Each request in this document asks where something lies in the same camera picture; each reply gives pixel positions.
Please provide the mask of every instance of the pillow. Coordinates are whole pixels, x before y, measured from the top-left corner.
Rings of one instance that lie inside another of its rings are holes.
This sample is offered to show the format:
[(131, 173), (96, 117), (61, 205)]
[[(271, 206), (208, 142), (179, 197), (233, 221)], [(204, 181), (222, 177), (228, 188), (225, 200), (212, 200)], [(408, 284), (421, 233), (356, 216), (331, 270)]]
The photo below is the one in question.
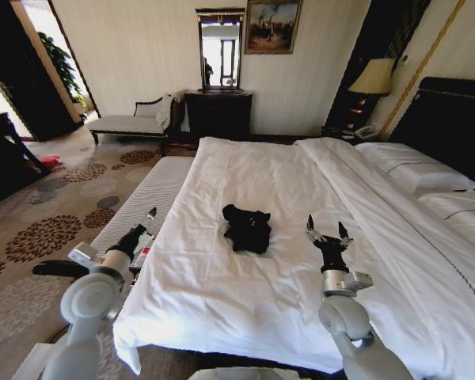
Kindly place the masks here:
[(443, 163), (403, 144), (364, 142), (355, 147), (407, 192), (471, 190), (475, 182)]
[(169, 126), (171, 117), (172, 95), (165, 94), (160, 101), (160, 110), (157, 113), (157, 122), (164, 130)]
[(134, 116), (136, 117), (155, 117), (160, 110), (160, 102), (154, 103), (147, 102), (147, 103), (135, 103), (135, 113)]
[(475, 192), (433, 193), (419, 201), (475, 244)]

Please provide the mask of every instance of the picture frame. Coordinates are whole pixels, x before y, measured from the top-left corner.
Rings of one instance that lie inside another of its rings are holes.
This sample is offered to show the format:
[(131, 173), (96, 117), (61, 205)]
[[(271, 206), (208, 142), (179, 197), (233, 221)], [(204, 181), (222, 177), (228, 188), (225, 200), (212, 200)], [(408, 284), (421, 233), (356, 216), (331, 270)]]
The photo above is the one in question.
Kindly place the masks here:
[(302, 0), (248, 0), (245, 54), (292, 54)]

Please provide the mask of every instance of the chaise lounge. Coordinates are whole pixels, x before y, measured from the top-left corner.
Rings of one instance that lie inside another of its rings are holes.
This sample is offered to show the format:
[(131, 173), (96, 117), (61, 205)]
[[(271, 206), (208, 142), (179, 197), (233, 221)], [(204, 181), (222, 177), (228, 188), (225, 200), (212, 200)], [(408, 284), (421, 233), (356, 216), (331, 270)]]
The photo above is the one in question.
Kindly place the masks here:
[(166, 94), (151, 102), (136, 102), (133, 116), (107, 115), (86, 126), (95, 144), (98, 135), (126, 135), (154, 137), (161, 140), (161, 155), (165, 157), (165, 145), (174, 131), (179, 131), (184, 119), (184, 91)]

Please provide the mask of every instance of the dresser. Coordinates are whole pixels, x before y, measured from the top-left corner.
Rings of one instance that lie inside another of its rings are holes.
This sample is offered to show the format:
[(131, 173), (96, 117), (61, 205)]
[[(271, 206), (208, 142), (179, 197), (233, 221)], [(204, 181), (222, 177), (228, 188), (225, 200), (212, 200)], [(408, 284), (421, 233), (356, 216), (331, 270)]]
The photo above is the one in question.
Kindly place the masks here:
[(253, 94), (249, 91), (188, 91), (185, 100), (190, 132), (241, 141), (248, 139)]

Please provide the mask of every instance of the white duvet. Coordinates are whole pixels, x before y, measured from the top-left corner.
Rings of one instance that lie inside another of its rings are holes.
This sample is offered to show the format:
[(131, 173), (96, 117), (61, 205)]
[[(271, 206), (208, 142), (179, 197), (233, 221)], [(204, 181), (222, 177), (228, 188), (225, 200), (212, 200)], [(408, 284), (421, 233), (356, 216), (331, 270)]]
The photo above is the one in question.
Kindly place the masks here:
[[(268, 251), (234, 253), (228, 203), (270, 212)], [(294, 146), (201, 139), (139, 281), (114, 324), (120, 358), (157, 344), (225, 352), (325, 372), (341, 357), (322, 327), (321, 254), (306, 220), (355, 240), (348, 266), (384, 343), (416, 377), (475, 379), (475, 246), (454, 236), (345, 142)]]

